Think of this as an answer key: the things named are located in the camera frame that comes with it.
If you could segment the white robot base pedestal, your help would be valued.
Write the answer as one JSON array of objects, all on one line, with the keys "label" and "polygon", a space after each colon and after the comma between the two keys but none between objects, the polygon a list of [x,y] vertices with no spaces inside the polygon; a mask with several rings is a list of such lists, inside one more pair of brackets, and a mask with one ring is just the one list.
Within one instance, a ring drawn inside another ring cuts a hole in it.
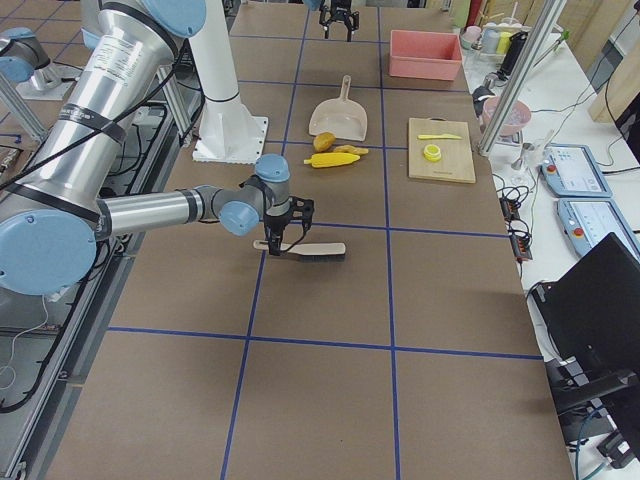
[{"label": "white robot base pedestal", "polygon": [[206,3],[204,26],[190,38],[190,46],[205,97],[193,159],[255,163],[263,152],[269,120],[252,115],[241,99],[220,1]]}]

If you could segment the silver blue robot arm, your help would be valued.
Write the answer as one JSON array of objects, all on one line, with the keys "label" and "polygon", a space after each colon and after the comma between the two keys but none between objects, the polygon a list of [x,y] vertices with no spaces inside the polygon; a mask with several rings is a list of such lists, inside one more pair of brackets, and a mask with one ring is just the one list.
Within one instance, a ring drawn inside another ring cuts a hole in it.
[{"label": "silver blue robot arm", "polygon": [[324,31],[325,39],[329,38],[331,25],[334,23],[344,24],[347,42],[352,41],[353,34],[360,27],[359,12],[352,10],[351,0],[303,0],[303,4],[310,11],[319,13],[318,23]]},{"label": "silver blue robot arm", "polygon": [[[107,1],[101,38],[33,164],[1,186],[1,285],[26,295],[69,287],[92,268],[101,239],[215,221],[243,236],[262,225],[272,255],[286,226],[312,224],[314,204],[290,192],[285,158],[264,152],[268,121],[242,103],[222,4]],[[135,111],[173,71],[187,40],[204,94],[194,156],[251,163],[237,189],[211,185],[103,199],[100,189]]]}]

